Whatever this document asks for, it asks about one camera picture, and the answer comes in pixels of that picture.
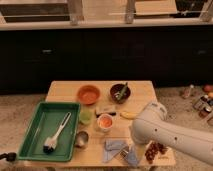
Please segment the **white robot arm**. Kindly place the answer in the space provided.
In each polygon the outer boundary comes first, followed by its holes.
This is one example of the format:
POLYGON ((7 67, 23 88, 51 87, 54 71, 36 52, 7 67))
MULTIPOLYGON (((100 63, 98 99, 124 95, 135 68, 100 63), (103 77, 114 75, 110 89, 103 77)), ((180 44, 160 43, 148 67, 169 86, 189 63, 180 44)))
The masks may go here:
POLYGON ((213 133, 177 126, 168 123, 166 118, 167 109, 163 104, 149 102, 132 121, 132 140, 137 144, 157 141, 213 165, 213 133))

